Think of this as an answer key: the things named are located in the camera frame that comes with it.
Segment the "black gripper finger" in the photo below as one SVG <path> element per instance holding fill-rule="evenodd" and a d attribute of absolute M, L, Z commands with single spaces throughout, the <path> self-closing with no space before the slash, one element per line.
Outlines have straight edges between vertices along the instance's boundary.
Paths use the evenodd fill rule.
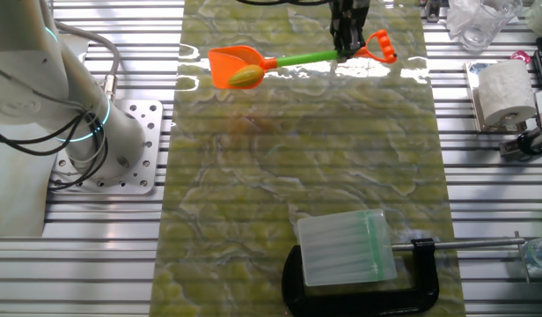
<path fill-rule="evenodd" d="M 330 34 L 333 38 L 333 44 L 337 52 L 338 60 L 347 60 L 348 51 L 346 50 L 346 23 L 340 19 L 333 19 L 330 24 Z"/>
<path fill-rule="evenodd" d="M 349 22 L 348 56 L 352 58 L 364 46 L 363 27 L 365 18 L 352 18 Z"/>

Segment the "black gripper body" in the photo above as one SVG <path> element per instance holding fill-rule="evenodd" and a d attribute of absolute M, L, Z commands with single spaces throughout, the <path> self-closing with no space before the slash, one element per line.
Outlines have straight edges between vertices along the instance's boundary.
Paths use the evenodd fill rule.
<path fill-rule="evenodd" d="M 361 21 L 367 18 L 370 0 L 332 0 L 329 4 L 332 21 Z"/>

